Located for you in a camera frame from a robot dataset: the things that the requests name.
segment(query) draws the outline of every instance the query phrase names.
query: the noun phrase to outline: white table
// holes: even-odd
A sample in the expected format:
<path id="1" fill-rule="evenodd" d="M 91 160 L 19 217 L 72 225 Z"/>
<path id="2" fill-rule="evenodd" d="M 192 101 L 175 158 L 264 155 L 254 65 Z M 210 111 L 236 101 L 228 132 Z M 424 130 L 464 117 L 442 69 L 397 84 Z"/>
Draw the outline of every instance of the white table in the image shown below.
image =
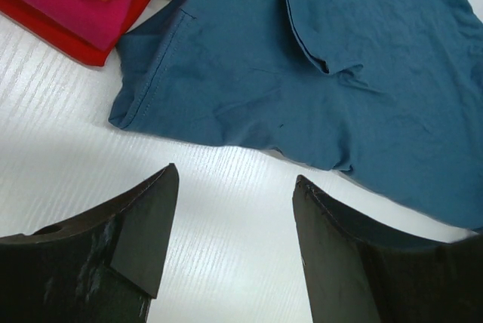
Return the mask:
<path id="1" fill-rule="evenodd" d="M 470 1 L 483 19 L 483 0 Z M 115 52 L 88 69 L 4 17 L 0 45 L 0 235 L 32 233 L 176 163 L 180 195 L 151 323 L 312 321 L 291 205 L 298 174 L 404 231 L 441 241 L 469 234 L 335 173 L 112 128 Z"/>

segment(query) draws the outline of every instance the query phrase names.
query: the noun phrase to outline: blue fabric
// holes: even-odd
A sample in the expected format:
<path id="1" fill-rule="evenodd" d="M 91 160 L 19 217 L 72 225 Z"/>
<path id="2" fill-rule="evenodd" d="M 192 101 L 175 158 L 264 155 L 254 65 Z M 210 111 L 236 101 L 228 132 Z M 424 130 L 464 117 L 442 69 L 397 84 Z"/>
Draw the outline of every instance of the blue fabric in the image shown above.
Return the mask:
<path id="1" fill-rule="evenodd" d="M 483 25 L 467 0 L 176 0 L 118 52 L 119 128 L 277 149 L 483 226 Z"/>

